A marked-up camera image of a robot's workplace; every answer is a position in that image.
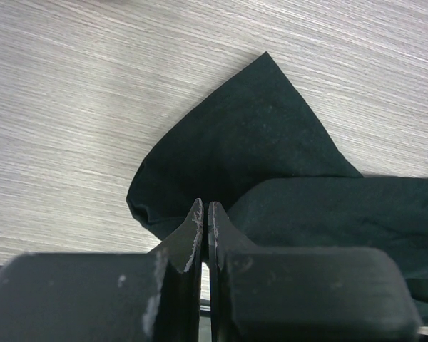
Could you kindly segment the black t shirt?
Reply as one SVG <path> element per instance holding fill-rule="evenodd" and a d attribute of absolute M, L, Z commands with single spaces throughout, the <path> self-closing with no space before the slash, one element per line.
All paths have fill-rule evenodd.
<path fill-rule="evenodd" d="M 160 139 L 126 197 L 159 239 L 196 199 L 256 244 L 381 249 L 428 326 L 428 178 L 362 175 L 267 53 Z"/>

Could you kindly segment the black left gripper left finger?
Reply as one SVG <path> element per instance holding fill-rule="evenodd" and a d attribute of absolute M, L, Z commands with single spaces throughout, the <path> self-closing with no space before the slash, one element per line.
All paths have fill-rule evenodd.
<path fill-rule="evenodd" d="M 0 341 L 197 341 L 203 203 L 147 253 L 26 253 L 0 268 Z"/>

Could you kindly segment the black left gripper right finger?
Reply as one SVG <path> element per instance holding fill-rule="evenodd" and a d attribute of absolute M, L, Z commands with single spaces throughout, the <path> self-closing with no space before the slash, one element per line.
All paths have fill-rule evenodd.
<path fill-rule="evenodd" d="M 208 210 L 214 341 L 418 341 L 397 265 L 363 247 L 261 247 Z"/>

